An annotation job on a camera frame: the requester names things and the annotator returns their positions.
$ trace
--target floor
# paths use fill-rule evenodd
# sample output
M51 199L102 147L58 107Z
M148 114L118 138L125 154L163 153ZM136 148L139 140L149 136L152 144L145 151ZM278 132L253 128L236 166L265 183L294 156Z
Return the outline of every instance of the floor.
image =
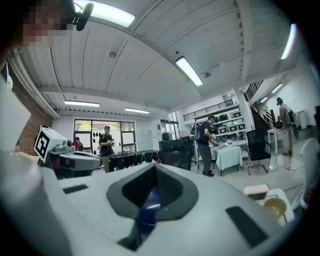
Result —
M225 169L220 176L217 166L212 170L214 177L208 179L219 179L243 191L245 187L267 184L270 189L282 189L290 203L294 201L298 193L303 189L305 182L305 170L302 158L299 156L303 144L308 139L303 139L293 145L293 156L290 160L288 156L282 156L283 149L278 149L278 155L271 152L270 170L265 172L263 167L250 168L251 175L248 175L249 160L243 159L243 167L233 166ZM269 160L262 160L260 164L268 166ZM191 164L191 171L197 173L196 163ZM203 163L199 163L199 173L202 175Z

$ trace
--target ceiling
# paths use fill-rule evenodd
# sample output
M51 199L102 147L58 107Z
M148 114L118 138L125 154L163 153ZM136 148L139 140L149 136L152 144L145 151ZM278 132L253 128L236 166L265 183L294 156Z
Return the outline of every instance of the ceiling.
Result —
M22 49L33 83L62 114L158 118L177 108L283 71L290 22L267 0L99 0L136 16L129 28L91 17L81 32ZM176 66L184 56L203 81ZM286 61L294 64L295 59ZM100 103L66 106L64 100Z

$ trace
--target man in black shirt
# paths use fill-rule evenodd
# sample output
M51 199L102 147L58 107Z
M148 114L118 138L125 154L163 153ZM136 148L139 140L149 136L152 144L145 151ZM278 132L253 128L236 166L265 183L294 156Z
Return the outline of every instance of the man in black shirt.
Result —
M110 127L105 126L104 134L102 134L99 139L99 146L101 146L101 157L105 173L109 172L109 158L114 153L112 149L113 144L112 136L110 134Z
M209 147L209 141L213 144L216 139L210 134L210 126L216 122L216 119L213 115L208 117L208 120L203 122L200 127L200 138L198 140L198 147L201 153L202 162L203 162L203 175L213 177L214 174L210 171L211 165L211 149Z

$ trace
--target black t-shirt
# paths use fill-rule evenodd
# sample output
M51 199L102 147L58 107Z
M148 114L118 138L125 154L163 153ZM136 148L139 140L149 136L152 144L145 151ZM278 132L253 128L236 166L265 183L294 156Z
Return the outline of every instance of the black t-shirt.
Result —
M111 141L112 143L112 136L110 134L102 134L99 138L99 143L107 143L108 141ZM111 156L114 153L114 150L112 149L112 146L101 146L101 156L108 157Z
M208 129L210 132L210 123L205 121L200 126L200 138L198 140L199 144L209 145L209 138L205 135L205 129Z

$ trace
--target staircase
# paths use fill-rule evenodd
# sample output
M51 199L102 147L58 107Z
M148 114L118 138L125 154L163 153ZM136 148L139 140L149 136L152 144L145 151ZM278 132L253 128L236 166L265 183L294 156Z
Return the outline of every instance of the staircase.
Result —
M268 134L268 130L270 130L270 125L266 122L264 118L262 118L253 107L251 107L251 112L253 116L254 126L256 130L262 131L263 135Z

